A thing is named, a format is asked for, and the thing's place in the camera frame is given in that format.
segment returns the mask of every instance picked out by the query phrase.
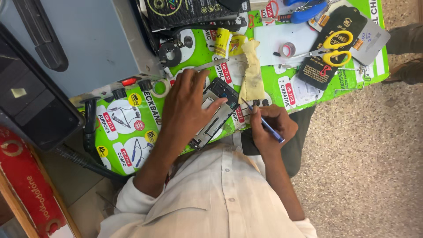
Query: pliers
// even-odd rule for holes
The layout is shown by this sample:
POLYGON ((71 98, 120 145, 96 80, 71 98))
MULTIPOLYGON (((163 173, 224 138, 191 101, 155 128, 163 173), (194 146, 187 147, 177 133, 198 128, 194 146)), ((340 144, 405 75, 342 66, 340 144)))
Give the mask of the pliers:
POLYGON ((308 0, 307 2, 304 0, 284 0, 283 3, 286 6, 291 6, 294 3, 305 3, 303 6, 295 9, 291 15, 291 23, 298 24, 312 19, 319 12, 327 10, 330 4, 337 1, 339 0, 308 0))

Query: black package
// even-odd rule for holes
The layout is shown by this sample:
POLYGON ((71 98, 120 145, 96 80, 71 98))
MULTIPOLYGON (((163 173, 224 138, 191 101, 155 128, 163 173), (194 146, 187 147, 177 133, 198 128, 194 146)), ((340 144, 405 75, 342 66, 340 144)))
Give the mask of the black package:
MULTIPOLYGON (((319 36, 310 51, 319 49, 328 36, 340 30, 347 30, 351 32, 353 35, 353 41, 349 45, 340 47, 338 51, 349 50, 357 41, 357 37, 360 35, 366 23, 367 18, 362 16, 357 8, 341 6, 332 12, 329 21, 319 33, 319 36)), ((339 34, 338 36, 335 36, 333 40, 339 43, 347 42, 348 36, 346 34, 339 34)), ((332 58, 331 61, 335 64, 340 64, 344 60, 345 56, 345 54, 336 56, 332 58)), ((298 78, 320 90, 326 90, 337 70, 338 67, 327 65, 321 57, 308 57, 304 60, 298 71, 298 78)))
POLYGON ((220 4, 225 6, 227 9, 238 12, 242 8, 244 0, 217 0, 220 4))
POLYGON ((153 31, 207 22, 250 10, 250 0, 233 12, 215 0, 144 0, 153 31))

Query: speckled floor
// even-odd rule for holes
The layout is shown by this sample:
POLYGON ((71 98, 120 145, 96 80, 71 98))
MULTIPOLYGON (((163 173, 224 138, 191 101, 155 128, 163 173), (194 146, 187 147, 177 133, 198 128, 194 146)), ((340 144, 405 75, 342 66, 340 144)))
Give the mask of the speckled floor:
MULTIPOLYGON (((417 22, 417 1, 384 0, 387 28, 417 22)), ((422 153, 423 85, 378 83, 318 105, 292 181, 320 238, 421 238, 422 153)))

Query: black knob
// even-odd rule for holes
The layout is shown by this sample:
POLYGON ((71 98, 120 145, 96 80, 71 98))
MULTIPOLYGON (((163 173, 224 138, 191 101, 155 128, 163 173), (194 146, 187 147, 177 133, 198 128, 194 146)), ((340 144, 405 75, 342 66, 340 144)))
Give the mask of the black knob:
POLYGON ((115 99, 115 96, 111 96, 111 97, 106 97, 104 100, 107 102, 107 103, 111 103, 111 102, 113 102, 113 100, 115 99))
POLYGON ((151 85, 151 80, 149 79, 140 81, 138 85, 140 86, 140 89, 143 92, 150 91, 153 89, 153 86, 151 85))
POLYGON ((128 97, 125 89, 116 89, 116 90, 112 91, 112 93, 113 93, 113 96, 115 97, 116 100, 128 97))

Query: gray trousers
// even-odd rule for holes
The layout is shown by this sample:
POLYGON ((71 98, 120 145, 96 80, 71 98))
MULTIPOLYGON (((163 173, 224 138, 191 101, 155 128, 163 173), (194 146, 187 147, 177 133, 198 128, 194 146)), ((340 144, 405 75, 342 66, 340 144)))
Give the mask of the gray trousers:
MULTIPOLYGON (((294 177, 301 167, 302 147, 304 146, 305 136, 310 125, 311 116, 316 106, 292 113, 289 117, 298 124, 298 131, 295 136, 288 141, 280 150, 283 164, 290 177, 294 177)), ((242 150, 245 155, 260 155, 253 141, 253 134, 250 129, 241 133, 242 150)))
MULTIPOLYGON (((397 27, 389 33, 391 38, 386 44, 388 54, 423 53, 423 23, 397 27)), ((408 62, 391 76, 407 84, 423 83, 423 60, 408 62)))

